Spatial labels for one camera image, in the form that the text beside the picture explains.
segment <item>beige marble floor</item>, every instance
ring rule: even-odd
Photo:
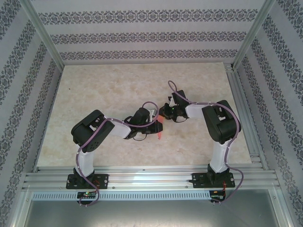
[[[38,166],[73,166],[76,145],[71,129],[95,109],[123,120],[145,101],[163,106],[173,80],[191,101],[226,99],[236,110],[222,63],[65,66]],[[161,140],[108,136],[96,150],[95,166],[174,166],[208,164],[213,141],[204,120],[164,121]],[[243,132],[233,145],[230,163],[250,163]]]

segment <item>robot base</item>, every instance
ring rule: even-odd
[[[86,177],[90,182],[99,189],[107,189],[108,174],[95,174],[95,171]],[[74,168],[74,174],[69,174],[66,182],[66,189],[94,189],[87,183]]]
[[[192,180],[194,188],[234,188],[235,181],[233,174],[229,172],[229,169],[221,173],[215,173],[208,164],[207,173],[193,173]]]

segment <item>purple cable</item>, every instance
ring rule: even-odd
[[[211,102],[209,102],[209,103],[196,103],[196,102],[192,102],[192,101],[190,101],[190,100],[184,98],[182,95],[180,95],[180,94],[177,92],[177,85],[176,85],[173,81],[169,80],[169,81],[168,81],[168,84],[169,84],[170,89],[171,89],[176,95],[178,95],[178,96],[179,96],[180,98],[182,98],[183,100],[189,102],[190,104],[195,104],[195,105],[198,105],[198,104],[200,104],[200,105],[216,105],[216,106],[219,106],[219,107],[225,109],[226,111],[228,111],[228,112],[232,115],[232,117],[235,119],[235,121],[236,121],[236,125],[237,125],[236,134],[234,135],[234,137],[232,138],[232,140],[231,140],[231,141],[228,143],[228,145],[227,145],[226,152],[225,152],[225,155],[224,155],[224,163],[225,163],[225,165],[227,166],[227,168],[230,168],[230,169],[232,169],[232,170],[238,171],[238,172],[241,174],[241,180],[240,180],[240,183],[238,184],[238,186],[236,187],[236,189],[235,189],[235,190],[230,194],[230,196],[227,197],[224,201],[220,202],[220,201],[218,201],[218,200],[216,200],[216,199],[213,199],[213,200],[219,202],[220,204],[223,203],[223,202],[226,202],[229,198],[231,198],[231,197],[237,192],[237,190],[241,187],[241,185],[242,185],[242,183],[243,183],[243,180],[244,180],[244,173],[243,173],[241,170],[239,170],[239,169],[237,169],[237,168],[234,168],[234,167],[231,167],[231,166],[229,166],[229,165],[227,164],[227,155],[228,155],[230,146],[231,146],[231,144],[234,142],[234,140],[237,138],[237,136],[238,136],[238,134],[239,134],[239,129],[240,129],[240,126],[239,126],[239,119],[237,118],[237,116],[234,114],[234,112],[233,112],[231,109],[229,109],[228,107],[226,107],[226,106],[224,106],[224,105],[222,105],[222,104],[219,104],[219,103],[211,103]]]
[[[150,122],[150,123],[148,123],[148,124],[145,124],[145,125],[133,125],[133,124],[125,123],[125,122],[123,122],[123,121],[121,121],[121,120],[118,120],[118,119],[115,119],[115,118],[106,118],[106,119],[100,124],[100,126],[94,131],[94,133],[92,134],[92,136],[91,136],[91,137],[90,137],[90,138],[89,138],[81,147],[79,147],[79,149],[78,149],[78,151],[77,151],[77,155],[76,155],[76,164],[77,164],[78,172],[80,173],[80,175],[83,177],[83,179],[84,179],[87,183],[89,183],[94,189],[96,189],[96,192],[97,192],[97,194],[98,194],[97,199],[94,200],[93,202],[91,202],[90,204],[86,204],[85,207],[88,207],[88,206],[91,206],[91,205],[95,204],[95,203],[99,200],[99,198],[100,198],[100,192],[99,192],[98,187],[97,187],[96,185],[94,185],[92,182],[90,182],[89,179],[87,179],[87,178],[84,176],[83,172],[81,171],[80,165],[79,165],[79,153],[82,151],[83,148],[85,148],[85,147],[92,141],[92,139],[96,136],[96,134],[100,131],[100,129],[103,127],[103,125],[104,125],[107,121],[115,121],[115,122],[119,122],[119,123],[121,123],[121,124],[125,124],[125,125],[127,125],[127,126],[136,127],[136,128],[144,128],[144,127],[147,127],[147,126],[150,126],[150,125],[154,124],[154,123],[156,122],[156,120],[158,119],[158,117],[159,117],[159,107],[157,106],[157,104],[155,104],[154,102],[151,102],[151,101],[148,101],[148,102],[143,103],[142,107],[144,107],[144,106],[145,106],[146,104],[148,104],[148,103],[153,104],[153,105],[157,108],[156,117],[155,117],[155,119],[154,119],[152,122]],[[80,204],[80,206],[83,206],[83,205],[84,205],[84,204],[81,203],[82,198],[83,198],[83,197],[81,197],[81,198],[79,199],[79,204]]]

